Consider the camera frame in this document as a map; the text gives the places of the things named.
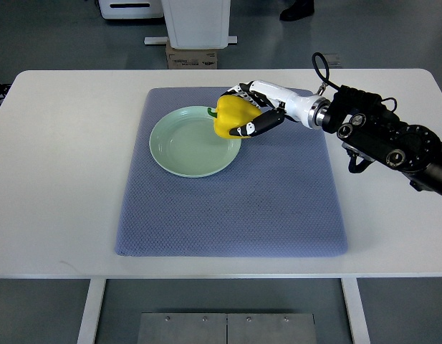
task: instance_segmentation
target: plate rim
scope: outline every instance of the plate rim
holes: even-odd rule
[[[208,108],[212,108],[212,107],[208,107],[208,106],[200,106],[200,105],[194,105],[194,106],[186,106],[186,107],[181,107],[179,109],[173,110],[169,113],[167,113],[166,115],[164,115],[161,119],[159,119],[157,121],[157,123],[154,125],[153,129],[150,132],[149,135],[149,151],[150,154],[153,157],[153,160],[161,167],[163,168],[165,171],[172,173],[175,176],[180,176],[180,177],[184,177],[184,178],[203,178],[203,177],[207,177],[207,176],[212,176],[213,174],[216,174],[220,171],[222,171],[223,169],[225,169],[227,166],[229,166],[236,158],[236,156],[238,155],[240,148],[241,148],[241,139],[224,139],[224,140],[228,140],[230,141],[230,143],[232,145],[234,145],[234,149],[235,149],[235,154],[233,155],[232,159],[225,164],[223,167],[221,168],[217,168],[214,171],[210,171],[209,173],[203,173],[203,174],[184,174],[184,173],[179,173],[176,171],[173,171],[169,168],[167,168],[166,166],[164,166],[162,163],[159,162],[159,160],[155,157],[153,149],[152,149],[152,145],[151,145],[151,140],[153,139],[153,133],[154,130],[159,126],[159,124],[164,120],[164,118],[167,118],[168,116],[174,116],[175,113],[183,113],[185,111],[194,111],[197,110],[197,115],[200,115],[199,117],[202,118],[202,115],[206,114],[206,116],[204,116],[205,118],[210,118],[211,116],[209,116],[207,109]]]

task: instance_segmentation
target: white table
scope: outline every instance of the white table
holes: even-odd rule
[[[442,197],[414,191],[402,174],[379,163],[360,175],[348,173],[341,142],[328,134],[346,254],[286,259],[116,255],[122,195],[148,91],[230,87],[257,79],[313,91],[320,85],[313,70],[21,73],[0,108],[0,277],[91,278],[85,314],[101,304],[107,278],[337,277],[345,292],[354,290],[347,292],[347,303],[355,321],[353,312],[362,313],[356,277],[442,276]],[[442,139],[442,94],[425,70],[333,70],[331,80],[395,97],[402,120],[428,126]],[[325,96],[332,99],[333,93]],[[352,323],[353,331],[360,328],[362,337],[364,325]],[[88,342],[91,332],[91,326],[81,327],[80,338]]]

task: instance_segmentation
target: light green plate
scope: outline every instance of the light green plate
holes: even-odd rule
[[[240,150],[241,140],[226,140],[214,132],[207,107],[183,107],[168,113],[150,133],[152,157],[177,176],[210,176],[227,167]]]

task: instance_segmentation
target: person's foot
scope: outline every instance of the person's foot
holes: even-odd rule
[[[294,4],[281,12],[279,20],[293,22],[314,13],[314,0],[296,0]]]

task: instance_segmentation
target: screw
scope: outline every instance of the screw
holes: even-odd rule
[[[405,153],[400,149],[395,149],[389,152],[386,156],[386,164],[392,168],[398,167],[405,161]]]
[[[362,113],[358,113],[356,116],[353,116],[350,122],[356,126],[363,125],[365,122],[365,116]]]
[[[351,124],[345,123],[342,125],[339,130],[337,131],[337,136],[339,138],[347,138],[352,133],[352,126]]]

